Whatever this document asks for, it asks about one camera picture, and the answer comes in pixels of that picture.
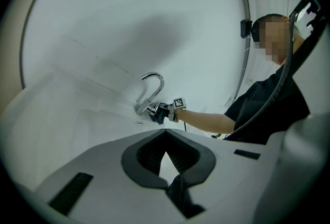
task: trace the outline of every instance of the short black hair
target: short black hair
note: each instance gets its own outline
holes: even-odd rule
[[[265,22],[266,18],[269,18],[269,17],[281,17],[282,18],[282,17],[284,17],[284,15],[274,13],[274,14],[268,14],[268,15],[265,15],[263,17],[258,18],[253,23],[252,30],[251,30],[251,35],[252,35],[252,38],[253,38],[254,42],[259,42],[260,22]]]

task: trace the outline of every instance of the curved chrome faucet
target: curved chrome faucet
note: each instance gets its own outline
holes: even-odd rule
[[[161,92],[161,90],[164,87],[164,82],[165,82],[164,77],[162,77],[161,74],[159,74],[159,73],[156,73],[156,72],[146,73],[143,76],[141,76],[141,79],[142,79],[142,81],[144,81],[150,77],[157,77],[160,80],[160,85],[159,85],[158,89],[149,98],[146,98],[142,102],[142,104],[138,107],[138,109],[136,110],[136,114],[138,114],[140,116],[146,110],[148,110],[148,112],[151,113],[151,115],[154,115],[156,113],[157,109],[150,107],[150,104],[152,103],[152,100],[155,99],[155,97]]]

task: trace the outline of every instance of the faucet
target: faucet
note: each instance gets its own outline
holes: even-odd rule
[[[153,104],[151,106],[151,102],[153,99],[155,99],[155,97],[161,92],[161,90],[164,87],[164,77],[161,76],[161,74],[156,73],[156,72],[150,72],[150,73],[146,73],[143,76],[141,76],[142,81],[147,80],[150,77],[157,77],[160,80],[160,85],[158,87],[158,89],[149,97],[146,98],[142,104],[138,107],[138,109],[136,110],[136,114],[138,115],[142,115],[143,112],[145,112],[147,110],[147,112],[150,115],[154,115],[159,107],[159,102],[157,102],[156,104]]]

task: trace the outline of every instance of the black rectangular slot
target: black rectangular slot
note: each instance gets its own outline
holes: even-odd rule
[[[51,200],[49,206],[63,215],[67,215],[74,206],[78,198],[82,195],[93,176],[87,173],[78,173],[55,198]]]
[[[244,157],[247,157],[247,158],[254,159],[254,160],[258,160],[259,157],[260,157],[260,153],[248,152],[248,151],[245,151],[245,150],[238,150],[237,149],[234,153],[237,154],[237,155],[241,155],[241,156],[244,156]]]

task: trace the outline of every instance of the man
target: man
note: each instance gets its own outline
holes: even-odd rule
[[[265,81],[255,82],[225,114],[204,114],[178,109],[175,112],[177,119],[200,130],[219,134],[230,134],[244,125],[264,105],[279,81],[290,45],[289,26],[288,17],[269,14],[258,19],[252,27],[252,37],[256,45],[264,49],[266,56],[274,63],[281,66],[275,74]],[[286,84],[276,102],[240,135],[239,141],[266,144],[271,134],[286,130],[293,122],[309,114],[306,102],[292,76],[315,44],[314,39],[308,37],[304,40],[297,29],[294,30],[292,63]]]

